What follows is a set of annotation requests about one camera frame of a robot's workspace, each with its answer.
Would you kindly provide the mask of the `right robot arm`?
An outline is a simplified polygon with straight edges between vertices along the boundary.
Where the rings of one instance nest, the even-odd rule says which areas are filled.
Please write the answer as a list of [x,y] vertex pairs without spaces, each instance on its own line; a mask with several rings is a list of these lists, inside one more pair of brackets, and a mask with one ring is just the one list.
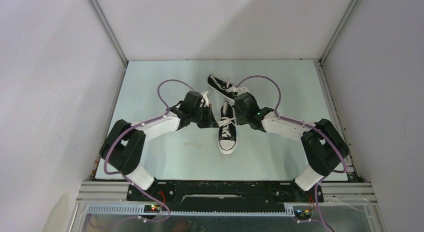
[[283,117],[271,108],[260,108],[254,96],[243,93],[234,99],[236,123],[249,125],[253,130],[279,134],[302,144],[307,159],[306,168],[294,178],[291,196],[304,201],[311,188],[335,172],[339,164],[347,170],[346,157],[350,150],[335,126],[327,119],[307,123]]

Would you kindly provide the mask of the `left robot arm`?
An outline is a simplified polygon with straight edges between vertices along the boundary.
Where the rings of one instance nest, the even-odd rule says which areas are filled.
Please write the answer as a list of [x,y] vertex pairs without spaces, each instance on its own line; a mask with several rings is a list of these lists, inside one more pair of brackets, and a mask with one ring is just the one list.
[[178,131],[195,123],[200,129],[217,128],[207,92],[189,91],[184,100],[171,107],[165,115],[131,124],[123,119],[115,122],[104,141],[99,155],[104,165],[111,165],[117,173],[139,187],[145,200],[158,194],[156,178],[142,165],[141,157],[146,142],[166,133]]

